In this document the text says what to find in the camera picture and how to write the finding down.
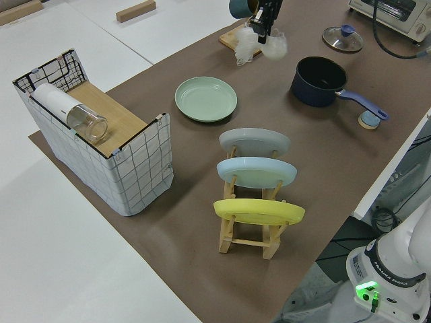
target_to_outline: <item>pot lid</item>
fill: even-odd
[[[359,52],[364,46],[362,37],[351,25],[327,28],[322,38],[331,48],[341,52]]]

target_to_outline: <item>cup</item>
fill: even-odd
[[[229,11],[236,19],[254,15],[258,9],[259,0],[230,0]]]

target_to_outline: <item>green plate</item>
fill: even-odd
[[[175,91],[175,103],[190,119],[214,122],[230,115],[236,107],[234,89],[215,77],[194,77]]]

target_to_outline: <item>brown tablecloth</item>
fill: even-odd
[[[362,35],[362,51],[336,52],[321,40],[325,28],[342,24]],[[372,37],[371,21],[350,13],[346,0],[285,1],[274,25],[289,44],[281,61],[259,55],[237,67],[234,53],[218,42],[235,26],[109,91],[143,120],[171,115],[174,182],[141,214],[117,215],[54,158],[40,132],[31,136],[204,323],[269,322],[431,104],[430,59],[403,61],[383,52]],[[384,27],[379,32],[393,50],[418,50],[395,32]],[[337,100],[327,108],[299,102],[289,88],[296,63],[307,56],[339,63],[348,74],[346,88],[378,104],[391,119],[368,131],[358,124],[364,109],[354,102]],[[176,88],[196,76],[217,77],[235,89],[238,105],[231,117],[205,124],[178,110]],[[212,204],[222,198],[216,165],[226,156],[218,137],[241,127],[271,129],[292,141],[281,159],[295,165],[298,176],[278,199],[304,207],[306,214],[284,232],[272,260],[263,260],[261,248],[250,246],[232,245],[229,253],[218,253],[220,219]],[[247,229],[241,227],[241,233]]]

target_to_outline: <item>blue handle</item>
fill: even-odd
[[[347,91],[345,89],[341,90],[340,92],[335,92],[335,94],[343,100],[352,100],[357,103],[359,103],[361,106],[363,106],[365,109],[373,113],[375,116],[377,116],[381,120],[388,120],[389,115],[381,110],[376,104],[372,103],[371,101],[367,100],[360,94],[357,94],[355,92]]]

